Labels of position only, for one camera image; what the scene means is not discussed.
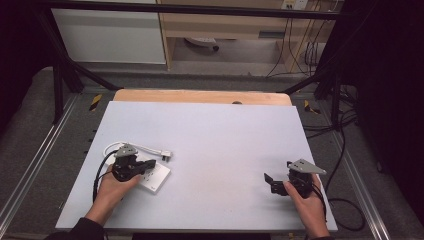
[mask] black metal frame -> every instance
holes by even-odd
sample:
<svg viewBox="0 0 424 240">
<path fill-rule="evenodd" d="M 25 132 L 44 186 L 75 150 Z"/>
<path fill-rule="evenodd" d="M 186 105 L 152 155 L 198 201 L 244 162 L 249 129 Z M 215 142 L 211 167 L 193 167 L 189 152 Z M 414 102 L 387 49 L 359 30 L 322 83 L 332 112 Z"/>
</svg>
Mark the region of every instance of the black metal frame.
<svg viewBox="0 0 424 240">
<path fill-rule="evenodd" d="M 119 90 L 117 87 L 101 77 L 95 75 L 78 63 L 74 62 L 66 51 L 66 48 L 53 31 L 50 22 L 46 18 L 47 9 L 75 9 L 75 10 L 96 10 L 96 11 L 119 11 L 119 12 L 155 12 L 155 13 L 179 13 L 179 14 L 202 14 L 202 15 L 227 15 L 227 16 L 251 16 L 270 18 L 295 18 L 295 19 L 320 19 L 320 20 L 347 20 L 354 14 L 338 12 L 314 12 L 314 11 L 293 11 L 260 8 L 240 8 L 240 7 L 217 7 L 217 6 L 194 6 L 194 5 L 168 5 L 168 4 L 142 4 L 142 3 L 117 3 L 117 2 L 91 2 L 91 1 L 70 1 L 70 0 L 35 0 L 32 5 L 33 13 L 48 37 L 53 47 L 53 59 L 55 60 L 54 81 L 55 81 L 55 120 L 57 122 L 63 113 L 62 79 L 67 83 L 71 92 L 81 92 L 84 89 L 77 72 L 87 76 L 91 80 L 99 83 L 109 90 Z M 298 89 L 317 81 L 322 76 L 317 72 L 306 81 L 289 88 L 283 93 L 291 94 Z"/>
</svg>

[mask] floor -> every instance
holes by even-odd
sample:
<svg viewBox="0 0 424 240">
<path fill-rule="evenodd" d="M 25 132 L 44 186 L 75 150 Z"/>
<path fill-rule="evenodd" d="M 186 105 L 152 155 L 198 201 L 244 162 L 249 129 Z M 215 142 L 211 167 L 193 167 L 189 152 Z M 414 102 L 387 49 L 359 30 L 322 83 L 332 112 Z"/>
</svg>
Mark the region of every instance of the floor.
<svg viewBox="0 0 424 240">
<path fill-rule="evenodd" d="M 193 46 L 183 39 L 177 41 L 172 69 L 163 66 L 117 66 L 111 64 L 91 64 L 91 69 L 115 84 L 128 88 L 171 88 L 203 90 L 265 91 L 283 90 L 307 77 L 307 74 L 283 74 L 271 78 L 265 76 L 274 68 L 279 58 L 279 50 L 272 41 L 218 40 L 220 50 Z M 304 62 L 299 62 L 302 70 L 308 70 Z M 274 73 L 284 73 L 278 65 Z M 19 112 L 15 114 L 9 127 L 0 137 L 0 170 L 8 175 L 0 178 L 0 206 L 7 200 L 36 155 L 44 137 L 51 129 L 53 119 L 53 95 L 51 73 L 40 72 Z M 55 140 L 32 187 L 14 213 L 4 239 L 40 239 L 54 231 L 54 225 L 66 201 L 79 168 L 90 147 L 90 139 L 95 136 L 106 104 L 113 93 L 102 90 L 98 85 L 84 79 L 87 85 L 82 95 L 76 96 L 76 106 L 72 110 L 66 126 Z M 321 109 L 324 102 L 314 101 L 312 92 L 316 85 L 302 89 L 292 95 L 293 104 L 298 107 L 304 125 L 328 125 L 323 114 L 304 110 L 305 99 L 313 109 Z M 97 93 L 103 93 L 102 100 L 94 112 L 88 111 Z M 311 151 L 317 164 L 324 169 L 333 169 L 339 151 L 335 138 L 325 134 L 309 140 Z M 390 233 L 391 239 L 424 239 L 424 230 L 412 210 L 403 199 L 396 184 L 389 175 L 380 174 L 360 126 L 346 128 L 348 153 L 359 166 L 360 174 L 368 188 L 378 212 Z M 19 163 L 16 164 L 16 150 Z M 342 197 L 358 203 L 350 179 L 342 165 L 332 183 L 330 197 Z M 349 225 L 360 224 L 357 211 L 351 206 L 335 204 L 333 212 L 339 221 Z M 303 233 L 296 233 L 296 239 Z M 359 232 L 340 228 L 333 233 L 337 238 L 374 239 L 368 224 Z M 272 239 L 289 239 L 288 234 L 273 235 Z"/>
</svg>

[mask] human hand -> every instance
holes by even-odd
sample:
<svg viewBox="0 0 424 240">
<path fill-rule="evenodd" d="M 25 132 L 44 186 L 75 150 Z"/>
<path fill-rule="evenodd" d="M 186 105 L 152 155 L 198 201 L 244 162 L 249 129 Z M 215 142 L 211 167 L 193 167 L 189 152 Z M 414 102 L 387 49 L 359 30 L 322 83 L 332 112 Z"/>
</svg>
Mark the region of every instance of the human hand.
<svg viewBox="0 0 424 240">
<path fill-rule="evenodd" d="M 321 183 L 316 174 L 312 174 L 312 179 L 315 186 L 321 189 Z M 296 206 L 308 236 L 310 238 L 330 236 L 325 224 L 322 202 L 318 195 L 312 192 L 308 198 L 303 199 L 290 182 L 284 182 L 284 187 Z"/>
<path fill-rule="evenodd" d="M 112 174 L 112 165 L 106 170 L 110 172 L 103 176 L 96 200 L 86 218 L 104 225 L 125 194 L 140 181 L 141 175 L 133 177 L 127 182 L 119 182 Z"/>
</svg>

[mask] gray carpet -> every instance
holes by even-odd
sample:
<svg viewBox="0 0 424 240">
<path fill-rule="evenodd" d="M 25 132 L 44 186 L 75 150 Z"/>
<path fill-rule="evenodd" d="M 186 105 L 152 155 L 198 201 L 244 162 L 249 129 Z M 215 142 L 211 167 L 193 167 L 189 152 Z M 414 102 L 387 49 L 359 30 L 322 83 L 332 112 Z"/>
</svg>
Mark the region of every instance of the gray carpet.
<svg viewBox="0 0 424 240">
<path fill-rule="evenodd" d="M 128 88 L 167 88 L 203 89 L 274 92 L 292 86 L 298 79 L 269 79 L 260 77 L 223 77 L 223 76 L 185 76 L 156 74 L 104 74 L 115 84 Z M 92 82 L 87 85 L 97 87 Z M 40 73 L 28 93 L 22 109 L 14 116 L 7 131 L 0 139 L 0 176 L 1 199 L 5 204 L 10 193 L 28 166 L 42 139 L 47 134 L 53 119 L 52 81 L 50 74 Z M 8 234 L 36 233 L 48 234 L 55 231 L 54 226 L 60 214 L 59 206 L 66 201 L 79 169 L 89 150 L 90 139 L 103 116 L 107 102 L 113 93 L 105 93 L 94 112 L 88 111 L 95 93 L 84 93 L 78 102 L 52 151 L 35 179 L 29 193 L 12 221 Z M 299 109 L 301 121 L 305 125 L 327 125 L 320 114 L 305 112 L 303 100 L 293 100 Z M 424 230 L 403 199 L 391 176 L 376 171 L 375 160 L 368 149 L 360 127 L 351 125 L 346 128 L 348 149 L 355 159 L 375 204 L 389 230 L 391 237 L 405 239 L 424 239 Z M 318 166 L 331 171 L 338 158 L 338 151 L 331 134 L 309 140 L 312 154 Z M 22 152 L 16 157 L 16 149 Z M 343 165 L 339 168 L 331 184 L 329 197 L 341 197 L 357 203 Z M 349 226 L 358 226 L 360 218 L 348 205 L 335 204 L 332 209 L 336 218 Z M 340 228 L 333 233 L 337 238 L 373 238 L 368 227 L 359 232 Z"/>
</svg>

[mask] white tabletop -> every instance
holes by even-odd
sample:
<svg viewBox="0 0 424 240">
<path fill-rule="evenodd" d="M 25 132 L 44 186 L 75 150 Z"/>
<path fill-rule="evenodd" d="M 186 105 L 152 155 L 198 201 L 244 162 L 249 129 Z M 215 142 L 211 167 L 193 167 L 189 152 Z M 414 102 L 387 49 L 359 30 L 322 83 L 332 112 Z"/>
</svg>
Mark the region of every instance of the white tabletop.
<svg viewBox="0 0 424 240">
<path fill-rule="evenodd" d="M 287 180 L 287 161 L 314 163 L 295 107 L 110 102 L 56 228 L 91 207 L 92 186 L 110 143 L 171 150 L 171 174 L 156 195 L 141 186 L 106 228 L 156 232 L 279 232 L 304 229 L 289 197 L 271 194 L 264 173 Z M 327 225 L 337 230 L 327 203 Z"/>
</svg>

